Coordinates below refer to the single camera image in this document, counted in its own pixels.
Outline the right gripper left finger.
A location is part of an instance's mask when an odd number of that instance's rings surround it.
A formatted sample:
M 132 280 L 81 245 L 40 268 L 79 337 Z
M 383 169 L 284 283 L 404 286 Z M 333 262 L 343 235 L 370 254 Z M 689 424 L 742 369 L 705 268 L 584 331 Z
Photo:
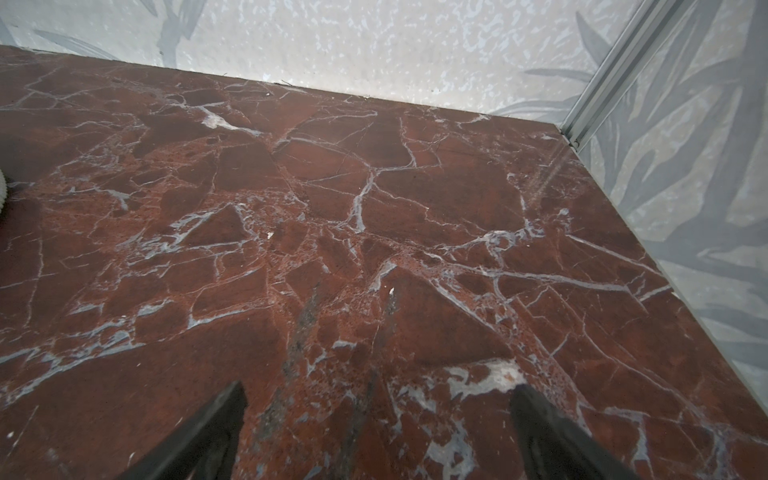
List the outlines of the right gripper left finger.
M 246 407 L 242 383 L 229 384 L 119 477 L 229 479 Z

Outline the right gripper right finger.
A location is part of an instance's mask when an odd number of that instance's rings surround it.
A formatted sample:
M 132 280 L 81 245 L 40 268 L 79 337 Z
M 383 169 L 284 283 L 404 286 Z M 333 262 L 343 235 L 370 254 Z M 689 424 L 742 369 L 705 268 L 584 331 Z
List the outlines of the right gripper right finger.
M 529 479 L 638 477 L 528 384 L 512 391 L 510 416 Z

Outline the white sneaker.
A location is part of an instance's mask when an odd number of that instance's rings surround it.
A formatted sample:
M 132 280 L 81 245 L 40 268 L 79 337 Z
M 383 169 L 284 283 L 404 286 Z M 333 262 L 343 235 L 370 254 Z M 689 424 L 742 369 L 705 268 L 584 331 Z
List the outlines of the white sneaker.
M 4 173 L 0 171 L 0 211 L 2 212 L 8 198 L 8 186 Z

